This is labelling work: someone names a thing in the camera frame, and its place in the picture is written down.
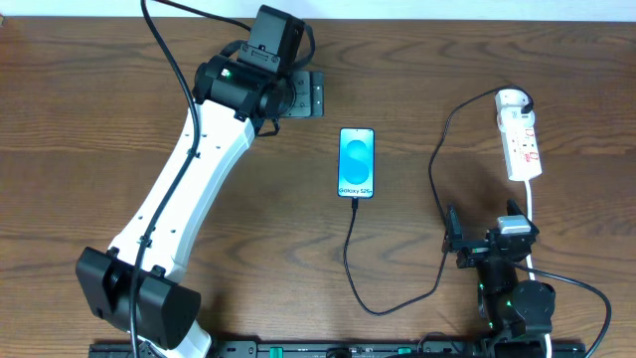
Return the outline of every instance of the white wall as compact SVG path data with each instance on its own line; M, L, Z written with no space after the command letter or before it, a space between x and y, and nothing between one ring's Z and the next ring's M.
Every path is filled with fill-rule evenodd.
M253 18L264 3L300 18L636 22L636 0L177 0ZM190 16L148 0L153 16ZM137 0L0 0L7 16L140 16Z

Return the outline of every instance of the wooden tabletop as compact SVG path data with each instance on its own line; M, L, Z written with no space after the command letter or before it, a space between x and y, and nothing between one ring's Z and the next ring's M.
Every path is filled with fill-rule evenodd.
M190 85L198 64L247 35L205 19L156 23ZM226 180L183 282L203 296L202 326L265 340L486 331L476 272L454 258L431 298L382 318L360 308L342 266L351 205L336 194L339 129L377 134L376 196L360 204L349 259L363 300L386 309L434 282L444 228L426 166L446 116L517 84L536 102L544 167L532 182L536 266L604 291L614 316L597 356L633 356L636 25L310 24L326 115L283 120ZM93 341L128 338L91 315L75 263L86 246L105 250L134 215L185 114L142 19L10 18L0 28L1 356L80 357ZM523 183L507 180L491 97L455 117L434 176L471 238L495 226L506 199L525 205ZM556 288L554 338L591 344L601 300L547 282Z

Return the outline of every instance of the phone screen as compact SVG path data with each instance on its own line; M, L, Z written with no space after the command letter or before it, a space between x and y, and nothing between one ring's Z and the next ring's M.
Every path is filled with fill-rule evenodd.
M340 130L338 195L349 198L374 196L376 134L369 128Z

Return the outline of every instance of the power strip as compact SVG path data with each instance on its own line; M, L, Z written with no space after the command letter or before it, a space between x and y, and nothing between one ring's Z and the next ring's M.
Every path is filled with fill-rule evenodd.
M527 181L542 173L534 129L535 112L522 113L528 100L517 89L503 89L495 96L508 179L513 181Z

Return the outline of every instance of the white cord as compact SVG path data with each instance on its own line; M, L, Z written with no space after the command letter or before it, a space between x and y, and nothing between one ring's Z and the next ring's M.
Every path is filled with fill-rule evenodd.
M526 184L526 216L528 220L533 220L533 192L530 188L530 180L524 181ZM526 256L526 267L533 269L533 258L531 255ZM528 272L528 276L531 280L535 280L535 274ZM546 358L553 358L553 342L550 339L550 335L546 334Z

